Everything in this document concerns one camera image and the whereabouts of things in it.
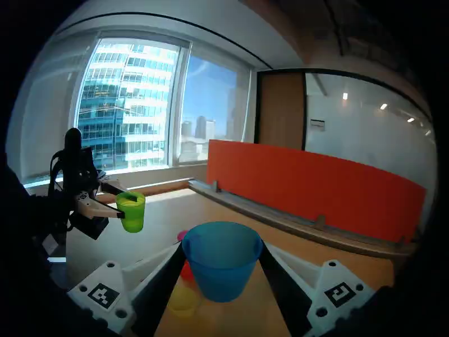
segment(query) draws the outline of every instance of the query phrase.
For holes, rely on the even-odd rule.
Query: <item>wooden table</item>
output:
[[[209,221],[232,221],[251,227],[266,242],[316,265],[337,259],[374,290],[393,284],[390,260],[349,253],[299,238],[232,211],[190,189],[146,197],[144,228],[137,234],[126,232],[118,219],[109,219],[109,225],[96,241],[73,229],[67,234],[68,277],[75,285],[107,260],[114,260],[122,267],[131,265],[177,242],[180,231]],[[288,335],[288,330],[268,281],[257,265],[244,293],[231,303],[218,304],[203,299],[191,318],[178,318],[166,310],[156,335],[178,334],[283,336]]]

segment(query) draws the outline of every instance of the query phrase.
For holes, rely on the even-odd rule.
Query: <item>orange partition panel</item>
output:
[[[241,197],[326,225],[409,242],[425,189],[375,167],[270,145],[211,140],[207,182]]]

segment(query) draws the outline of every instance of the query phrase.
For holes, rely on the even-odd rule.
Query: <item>building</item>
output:
[[[181,124],[181,135],[186,137],[192,136],[192,122],[185,121]]]
[[[215,139],[215,121],[206,121],[205,135],[207,141]]]
[[[206,117],[199,116],[196,119],[195,137],[206,139]]]
[[[241,90],[238,87],[231,89],[228,99],[228,115],[226,121],[227,140],[240,141],[242,139],[243,128],[245,126],[245,114],[241,112],[241,107],[246,107],[247,101],[247,92],[244,92],[244,90]]]
[[[82,146],[92,147],[96,168],[166,164],[167,106],[177,54],[178,47],[170,45],[105,39],[98,46],[85,74],[77,119]]]

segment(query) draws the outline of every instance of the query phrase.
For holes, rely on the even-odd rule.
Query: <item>window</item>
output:
[[[202,161],[210,139],[242,139],[250,69],[210,47],[176,43],[105,38],[98,44],[75,122],[97,168]],[[172,104],[173,98],[182,101]],[[180,125],[169,127],[172,121]]]
[[[147,122],[133,119],[154,116],[154,105],[143,100],[151,95],[151,89],[145,87],[147,74],[133,70],[135,67],[150,67],[151,52],[159,50],[160,53],[160,50],[167,48],[171,53],[178,54],[180,47],[148,40],[136,41],[141,43],[131,43],[132,39],[126,39],[128,43],[119,42],[116,38],[101,40],[98,48],[101,52],[94,52],[81,86],[76,124],[82,133],[82,146],[93,147],[94,164],[99,169],[131,168],[133,161],[134,166],[136,163],[137,166],[153,165],[146,157],[142,161],[136,158],[137,154],[147,151],[148,142],[153,141],[154,135],[148,133],[152,128]],[[142,57],[130,57],[133,51],[141,53]],[[98,62],[102,64],[101,68],[94,67]],[[174,76],[176,71],[175,65],[170,75]],[[141,103],[132,101],[136,98],[140,98]],[[168,135],[162,135],[163,138],[157,138],[157,141],[165,142],[165,136]],[[98,144],[98,139],[102,140],[102,144]],[[163,165],[167,163],[167,156],[164,151],[159,152],[157,164]],[[132,160],[128,160],[128,153],[134,153]]]
[[[248,68],[220,57],[190,56],[179,162],[206,160],[210,139],[242,140],[249,77]]]

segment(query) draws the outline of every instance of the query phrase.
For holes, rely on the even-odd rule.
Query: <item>windowsill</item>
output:
[[[195,166],[205,166],[207,164],[207,161],[205,162],[198,162],[198,163],[186,163],[186,164],[180,164],[178,166],[168,166],[168,165],[160,165],[160,166],[153,166],[150,169],[148,169],[147,167],[136,167],[136,168],[123,168],[120,170],[109,170],[106,171],[106,175],[118,175],[118,177],[120,178],[120,176],[131,176],[133,174],[142,174],[142,172],[152,172],[152,171],[167,171],[167,173],[169,173],[170,171],[174,171],[174,170],[179,170],[179,169],[184,169],[184,168],[189,168],[189,167],[195,167]],[[62,177],[58,177],[56,178],[56,182],[60,183],[63,181]],[[32,181],[30,183],[27,184],[23,184],[24,188],[26,189],[32,189],[32,188],[38,188],[38,187],[43,187],[43,186],[48,186],[50,184],[50,176],[41,176],[38,178],[35,178],[35,181]]]

